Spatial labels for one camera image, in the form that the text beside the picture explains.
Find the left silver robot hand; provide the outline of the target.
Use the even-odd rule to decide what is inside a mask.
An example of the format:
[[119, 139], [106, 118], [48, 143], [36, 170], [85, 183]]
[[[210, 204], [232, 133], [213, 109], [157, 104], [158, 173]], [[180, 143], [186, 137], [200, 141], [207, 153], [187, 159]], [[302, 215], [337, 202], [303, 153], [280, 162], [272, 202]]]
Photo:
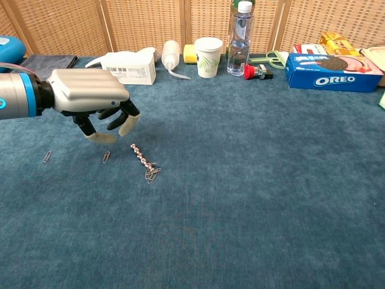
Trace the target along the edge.
[[125, 86], [102, 69], [55, 69], [45, 81], [37, 81], [34, 93], [36, 114], [53, 108], [69, 116], [84, 136], [96, 143], [114, 143], [116, 137], [97, 132], [89, 115], [99, 113], [103, 120], [120, 111], [107, 130], [119, 129], [119, 136], [129, 134], [140, 118], [140, 111], [130, 99]]

